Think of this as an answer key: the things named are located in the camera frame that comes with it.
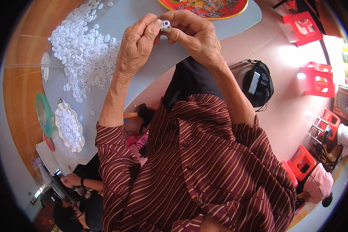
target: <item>elderly woman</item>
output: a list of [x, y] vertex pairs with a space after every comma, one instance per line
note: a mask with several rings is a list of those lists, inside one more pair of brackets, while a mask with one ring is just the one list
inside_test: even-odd
[[[164, 19], [172, 28], [160, 31]], [[155, 113], [141, 167], [124, 138], [124, 101], [161, 34], [190, 57], [177, 64]], [[213, 24], [190, 11], [148, 14], [125, 30], [96, 129], [105, 231], [285, 231], [293, 218], [292, 181]]]

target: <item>hand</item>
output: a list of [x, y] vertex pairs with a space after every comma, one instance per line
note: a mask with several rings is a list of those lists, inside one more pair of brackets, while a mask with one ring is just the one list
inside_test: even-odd
[[169, 20], [172, 26], [162, 30], [162, 34], [169, 38], [169, 44], [178, 41], [197, 62], [206, 68], [223, 61], [212, 22], [189, 10], [169, 11], [162, 14], [160, 18]]
[[158, 16], [150, 13], [125, 30], [116, 61], [116, 69], [124, 76], [133, 77], [147, 62], [153, 44], [160, 40], [161, 24]]
[[71, 173], [60, 179], [67, 188], [81, 185], [81, 178], [75, 173]]

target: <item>backpack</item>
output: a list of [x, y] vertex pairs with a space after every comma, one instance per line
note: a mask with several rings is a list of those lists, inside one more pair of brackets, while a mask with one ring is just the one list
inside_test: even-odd
[[[254, 108], [259, 107], [256, 112], [263, 111], [266, 109], [266, 104], [269, 99], [272, 97], [274, 93], [272, 78], [269, 74], [268, 67], [261, 61], [251, 61], [248, 60], [251, 64], [253, 64], [253, 68], [249, 70], [242, 81], [242, 91], [253, 105]], [[256, 84], [256, 89], [254, 94], [249, 93], [249, 88], [251, 87], [254, 76], [258, 76], [260, 74], [259, 80], [253, 82], [253, 85]]]

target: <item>white plastic basket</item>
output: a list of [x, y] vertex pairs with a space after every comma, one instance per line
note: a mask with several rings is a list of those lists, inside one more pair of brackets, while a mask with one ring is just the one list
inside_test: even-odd
[[46, 141], [36, 144], [36, 151], [43, 161], [46, 169], [52, 176], [54, 176], [55, 172], [59, 169], [59, 164], [52, 155]]

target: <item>striped shirt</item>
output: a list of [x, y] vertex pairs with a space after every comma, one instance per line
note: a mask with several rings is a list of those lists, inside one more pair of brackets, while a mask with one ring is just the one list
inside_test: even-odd
[[97, 125], [105, 231], [198, 231], [205, 214], [232, 231], [285, 231], [296, 192], [265, 131], [232, 125], [226, 103], [195, 94], [161, 103], [140, 167], [123, 126]]

